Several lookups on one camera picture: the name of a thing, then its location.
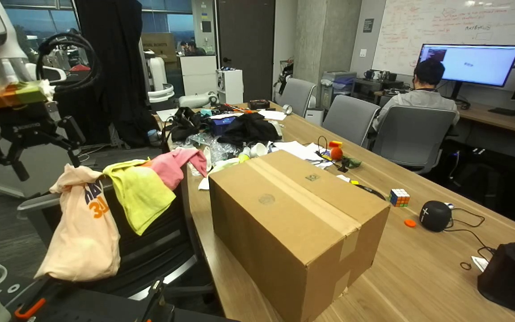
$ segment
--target gray office chair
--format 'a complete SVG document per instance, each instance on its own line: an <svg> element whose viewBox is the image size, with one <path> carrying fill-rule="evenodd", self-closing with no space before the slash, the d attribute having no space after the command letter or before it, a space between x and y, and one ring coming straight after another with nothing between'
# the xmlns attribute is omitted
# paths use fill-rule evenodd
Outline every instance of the gray office chair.
<svg viewBox="0 0 515 322"><path fill-rule="evenodd" d="M337 94L334 96L327 111L323 127L334 134L346 137L348 141L364 146L366 132L377 111L379 105L371 102Z"/></svg>
<svg viewBox="0 0 515 322"><path fill-rule="evenodd" d="M379 125L371 150L400 166L425 173L439 159L439 145L455 112L391 107Z"/></svg>
<svg viewBox="0 0 515 322"><path fill-rule="evenodd" d="M302 78L287 78L287 84L278 96L278 105L291 105L291 111L295 114L305 116L305 109L309 103L309 98L312 94L314 84L302 80Z"/></svg>

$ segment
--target yellow cloth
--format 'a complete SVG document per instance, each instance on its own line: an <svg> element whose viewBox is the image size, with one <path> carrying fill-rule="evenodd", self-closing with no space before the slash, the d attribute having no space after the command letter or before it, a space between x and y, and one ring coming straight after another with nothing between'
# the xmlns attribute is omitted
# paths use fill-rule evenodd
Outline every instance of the yellow cloth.
<svg viewBox="0 0 515 322"><path fill-rule="evenodd" d="M125 211L128 225L141 236L175 198L157 173L143 159L114 162L103 168L110 177L116 198Z"/></svg>

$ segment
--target wooden table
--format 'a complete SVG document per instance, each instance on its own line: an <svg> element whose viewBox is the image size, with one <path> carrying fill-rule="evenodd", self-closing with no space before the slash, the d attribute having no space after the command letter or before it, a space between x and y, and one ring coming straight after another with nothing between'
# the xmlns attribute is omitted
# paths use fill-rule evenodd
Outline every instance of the wooden table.
<svg viewBox="0 0 515 322"><path fill-rule="evenodd" d="M489 107L486 105L470 105L470 109L459 109L459 118L515 132L513 114L489 112Z"/></svg>
<svg viewBox="0 0 515 322"><path fill-rule="evenodd" d="M405 207L391 207L375 263L341 297L330 304L318 320L515 320L515 311L486 300L475 289L475 268L463 270L461 261L477 255L479 243L470 232L429 232L402 223L416 216L425 200L445 200L457 207L486 216L473 229L489 247L515 241L515 221L459 196L427 179L418 177L300 116L282 121L284 139L300 143L316 141L318 136L337 137L348 157L363 164L348 170L348 177L388 193L404 187L411 195ZM241 268L228 248L214 236L209 193L198 191L200 177L187 175L185 214L200 238L200 252L207 259L223 313L243 322L280 320L277 311L261 295L253 280ZM455 218L472 221L461 211Z"/></svg>

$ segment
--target white device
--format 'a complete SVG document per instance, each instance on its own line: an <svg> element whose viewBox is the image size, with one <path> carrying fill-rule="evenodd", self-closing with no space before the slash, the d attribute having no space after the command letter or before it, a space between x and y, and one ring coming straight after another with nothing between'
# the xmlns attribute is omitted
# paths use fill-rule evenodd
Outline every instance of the white device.
<svg viewBox="0 0 515 322"><path fill-rule="evenodd" d="M166 66L162 57L150 57L148 69L152 77L152 89L148 91L148 102L166 102L173 96L173 86L168 84Z"/></svg>
<svg viewBox="0 0 515 322"><path fill-rule="evenodd" d="M243 71L221 69L219 71L219 100L225 103L243 103Z"/></svg>
<svg viewBox="0 0 515 322"><path fill-rule="evenodd" d="M178 107L202 107L212 100L212 93L196 93L196 94L184 94L178 98Z"/></svg>

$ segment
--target pink bag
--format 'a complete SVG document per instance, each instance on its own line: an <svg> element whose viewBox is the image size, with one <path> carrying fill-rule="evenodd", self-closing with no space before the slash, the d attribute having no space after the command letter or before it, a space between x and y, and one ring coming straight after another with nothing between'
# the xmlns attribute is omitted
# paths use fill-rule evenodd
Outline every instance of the pink bag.
<svg viewBox="0 0 515 322"><path fill-rule="evenodd" d="M118 272L118 227L103 196L100 171L64 166L50 187L60 193L60 221L35 273L62 280L94 280Z"/></svg>

